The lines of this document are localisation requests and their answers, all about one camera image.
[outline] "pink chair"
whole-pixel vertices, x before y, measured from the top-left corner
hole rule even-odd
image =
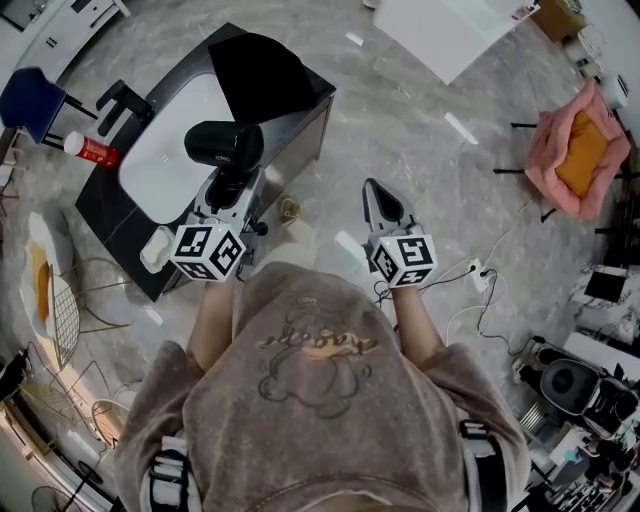
[[[607,146],[600,163],[591,177],[587,193],[576,195],[556,173],[565,162],[569,150],[569,136],[576,116],[585,112],[593,125],[606,139]],[[536,128],[529,151],[526,169],[494,169],[496,174],[525,173],[552,209],[543,215],[544,222],[556,209],[584,220],[596,220],[600,216],[602,203],[609,185],[616,178],[620,166],[629,155],[631,144],[620,124],[604,101],[596,81],[587,81],[580,93],[567,105],[555,112],[543,112],[537,125],[512,123],[514,128]],[[618,175],[617,177],[634,177]]]

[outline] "sink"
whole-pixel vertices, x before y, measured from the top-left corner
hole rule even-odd
[[[158,224],[176,220],[216,169],[191,160],[184,136],[202,121],[233,121],[213,73],[198,75],[156,112],[120,165],[120,185]]]

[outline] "red bottle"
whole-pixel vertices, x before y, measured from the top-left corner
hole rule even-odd
[[[64,140],[64,151],[73,156],[95,162],[103,167],[115,167],[120,155],[111,146],[85,137],[79,132],[71,132]]]

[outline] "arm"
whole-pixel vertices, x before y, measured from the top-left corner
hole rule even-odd
[[[187,345],[187,355],[206,373],[231,344],[235,278],[207,283]]]
[[[391,295],[398,318],[400,343],[407,359],[419,366],[443,350],[444,343],[427,314],[417,287],[392,288]]]

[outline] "electrical outlet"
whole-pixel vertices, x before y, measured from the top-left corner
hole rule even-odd
[[[480,275],[480,272],[482,272],[483,269],[484,267],[478,258],[474,258],[469,262],[468,270],[471,272],[469,275],[471,276],[471,279],[473,279],[473,284],[476,287],[476,290],[478,290],[478,293],[484,293],[484,291],[489,287],[486,277],[482,277]]]

